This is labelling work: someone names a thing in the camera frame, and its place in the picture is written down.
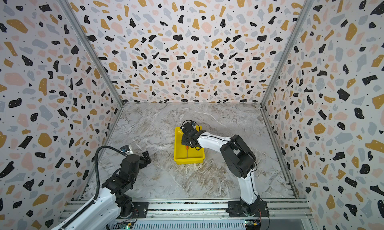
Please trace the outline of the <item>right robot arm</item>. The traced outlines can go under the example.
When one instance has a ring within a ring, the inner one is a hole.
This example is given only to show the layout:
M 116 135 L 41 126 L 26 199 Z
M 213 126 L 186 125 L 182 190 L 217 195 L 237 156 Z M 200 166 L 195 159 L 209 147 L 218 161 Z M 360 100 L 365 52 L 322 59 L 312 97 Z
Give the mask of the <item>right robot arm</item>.
M 230 172 L 238 178 L 240 199 L 228 202 L 227 213 L 230 217 L 269 216 L 267 203 L 256 190 L 256 156 L 239 135 L 216 136 L 191 120 L 186 120 L 182 126 L 175 128 L 175 152 L 179 150 L 180 154 L 174 154 L 174 160 L 178 164 L 193 163 L 192 159 L 198 163 L 203 162 L 201 157 L 193 155 L 205 149 L 220 153 Z

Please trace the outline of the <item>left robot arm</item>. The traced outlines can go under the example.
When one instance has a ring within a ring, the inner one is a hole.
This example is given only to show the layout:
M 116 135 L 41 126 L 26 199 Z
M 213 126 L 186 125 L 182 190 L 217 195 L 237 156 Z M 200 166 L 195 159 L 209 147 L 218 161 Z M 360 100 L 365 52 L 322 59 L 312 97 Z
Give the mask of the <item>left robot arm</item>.
M 70 217 L 54 227 L 55 230 L 104 230 L 118 218 L 135 222 L 147 216 L 148 202 L 133 203 L 126 194 L 133 189 L 141 169 L 152 162 L 147 151 L 141 155 L 127 155 L 118 173 L 108 178 L 94 198 L 87 201 Z

